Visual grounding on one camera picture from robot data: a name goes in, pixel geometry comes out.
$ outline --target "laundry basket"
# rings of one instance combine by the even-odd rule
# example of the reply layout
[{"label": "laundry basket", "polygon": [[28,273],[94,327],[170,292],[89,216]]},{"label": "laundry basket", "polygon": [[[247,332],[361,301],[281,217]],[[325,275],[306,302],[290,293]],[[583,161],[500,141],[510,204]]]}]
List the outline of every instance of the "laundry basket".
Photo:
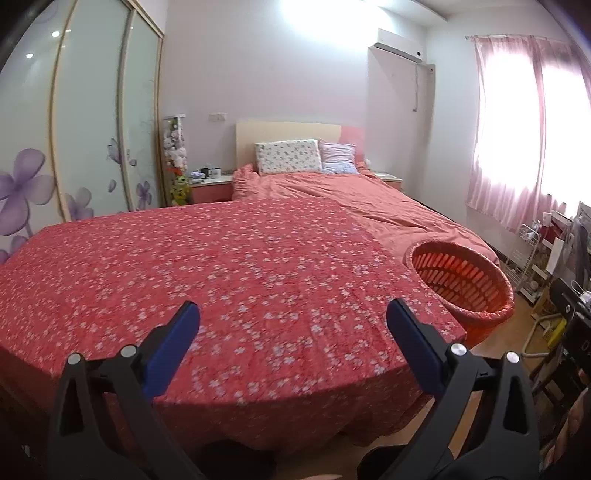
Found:
[{"label": "laundry basket", "polygon": [[409,247],[404,264],[419,274],[462,324],[468,347],[479,344],[513,315],[509,280],[493,262],[470,248],[423,241]]}]

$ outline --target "green plush toy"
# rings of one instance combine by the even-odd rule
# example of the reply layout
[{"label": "green plush toy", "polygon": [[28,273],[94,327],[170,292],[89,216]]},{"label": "green plush toy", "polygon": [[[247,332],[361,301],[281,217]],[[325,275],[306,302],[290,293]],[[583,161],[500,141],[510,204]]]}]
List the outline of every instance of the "green plush toy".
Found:
[{"label": "green plush toy", "polygon": [[173,205],[187,205],[188,198],[191,195],[191,186],[187,177],[181,175],[177,177],[173,183],[173,187],[170,189],[170,193],[173,196]]}]

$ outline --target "electrical outlet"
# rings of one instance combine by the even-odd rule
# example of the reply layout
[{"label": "electrical outlet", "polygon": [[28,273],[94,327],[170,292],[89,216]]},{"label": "electrical outlet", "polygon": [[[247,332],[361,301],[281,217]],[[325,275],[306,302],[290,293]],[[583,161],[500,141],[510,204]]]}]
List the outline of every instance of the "electrical outlet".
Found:
[{"label": "electrical outlet", "polygon": [[209,114],[209,121],[210,122],[225,122],[228,119],[227,113],[210,113]]}]

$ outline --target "mug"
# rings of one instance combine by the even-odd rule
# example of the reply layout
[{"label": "mug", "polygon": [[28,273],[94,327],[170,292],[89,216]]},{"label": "mug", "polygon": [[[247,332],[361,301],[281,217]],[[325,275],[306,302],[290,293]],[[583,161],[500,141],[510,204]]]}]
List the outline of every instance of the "mug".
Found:
[{"label": "mug", "polygon": [[209,178],[221,179],[222,178],[222,169],[219,167],[210,168],[209,169]]}]

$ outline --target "pillow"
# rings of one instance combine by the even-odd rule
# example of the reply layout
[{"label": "pillow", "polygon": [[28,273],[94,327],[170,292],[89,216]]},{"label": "pillow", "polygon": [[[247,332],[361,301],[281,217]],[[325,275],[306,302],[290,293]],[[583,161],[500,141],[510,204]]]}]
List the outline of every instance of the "pillow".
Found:
[{"label": "pillow", "polygon": [[261,175],[322,171],[318,140],[286,140],[255,143],[256,163]]},{"label": "pillow", "polygon": [[355,168],[355,145],[320,141],[322,173],[359,173]]}]

